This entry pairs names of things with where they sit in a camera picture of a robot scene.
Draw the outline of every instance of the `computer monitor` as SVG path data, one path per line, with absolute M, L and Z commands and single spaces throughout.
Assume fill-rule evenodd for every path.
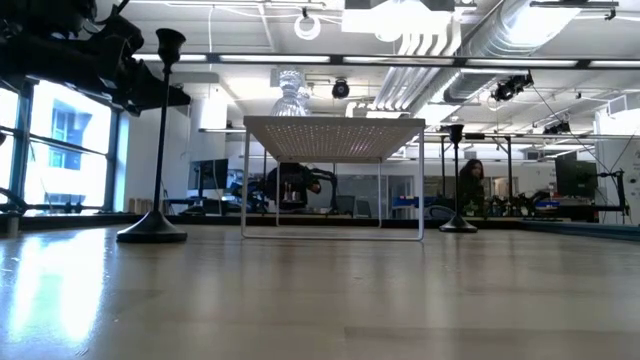
M 593 199 L 598 188 L 597 175 L 595 163 L 556 159 L 557 191 L 562 196 Z
M 189 169 L 189 190 L 227 188 L 229 159 L 193 161 Z

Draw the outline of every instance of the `camera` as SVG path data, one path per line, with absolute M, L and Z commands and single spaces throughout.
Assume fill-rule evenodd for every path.
M 349 85 L 347 85 L 346 79 L 337 79 L 335 85 L 333 85 L 333 91 L 331 91 L 334 99 L 344 99 L 349 96 Z
M 19 91 L 26 82 L 46 80 L 133 115 L 161 107 L 162 81 L 133 58 L 144 38 L 120 15 L 128 2 L 113 5 L 111 14 L 97 21 L 95 0 L 2 0 L 0 86 Z M 83 32 L 88 39 L 80 39 Z M 170 88 L 169 106 L 190 102 L 184 91 Z

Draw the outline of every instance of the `ductwork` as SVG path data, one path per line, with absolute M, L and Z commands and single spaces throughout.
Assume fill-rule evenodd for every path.
M 531 7 L 532 0 L 505 0 L 478 32 L 459 51 L 469 57 L 526 57 L 553 39 L 580 9 Z M 474 97 L 494 81 L 493 74 L 465 73 L 442 69 L 412 107 L 425 116 L 429 103 L 456 106 Z

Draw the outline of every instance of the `ceiling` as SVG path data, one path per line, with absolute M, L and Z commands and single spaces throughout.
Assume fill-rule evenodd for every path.
M 469 32 L 498 0 L 476 0 L 477 9 L 463 18 L 462 33 Z M 640 2 L 619 0 L 618 17 L 640 20 Z M 328 1 L 321 14 L 340 16 L 343 1 Z M 99 14 L 107 13 L 110 1 L 100 2 Z M 237 8 L 245 13 L 239 15 L 224 9 L 176 8 L 162 4 L 129 4 L 123 15 L 136 24 L 146 43 L 143 52 L 155 52 L 157 40 L 155 30 L 170 27 L 187 37 L 184 52 L 209 52 L 210 41 L 213 52 L 275 52 L 275 53 L 331 53 L 331 54 L 394 54 L 400 42 L 385 43 L 371 34 L 343 33 L 340 25 L 322 21 L 320 35 L 311 41 L 300 39 L 293 30 L 297 9 L 265 9 L 267 16 L 291 16 L 260 18 L 257 9 Z M 586 16 L 604 17 L 606 11 L 583 11 Z M 640 55 L 640 42 L 630 34 L 640 32 L 640 22 L 614 19 L 576 19 L 571 21 L 553 40 L 538 49 L 534 56 L 544 57 L 624 57 Z M 227 85 L 230 95 L 236 99 L 241 114 L 234 122 L 241 123 L 241 115 L 268 114 L 280 96 L 279 89 L 270 88 L 270 74 L 274 66 L 266 65 L 176 65 L 176 72 L 215 72 Z M 374 67 L 301 67 L 307 84 L 313 84 L 312 111 L 316 114 L 343 115 L 350 100 L 371 101 L 380 91 L 388 68 Z M 589 99 L 610 99 L 622 91 L 640 89 L 640 72 L 637 71 L 533 71 L 535 86 L 517 96 L 514 101 L 496 104 L 488 101 L 488 93 L 480 94 L 468 106 L 455 114 L 473 131 L 516 131 L 531 128 L 531 124 L 551 118 L 547 105 L 554 111 L 569 110 L 574 130 L 592 128 L 593 111 L 606 104 Z M 331 98 L 333 81 L 337 77 L 347 78 L 351 93 L 348 100 Z M 582 99 L 576 99 L 578 92 Z

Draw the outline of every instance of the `woman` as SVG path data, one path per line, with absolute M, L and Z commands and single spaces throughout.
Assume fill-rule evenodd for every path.
M 482 162 L 472 159 L 460 170 L 460 206 L 464 209 L 471 202 L 478 207 L 476 214 L 484 213 L 484 167 Z

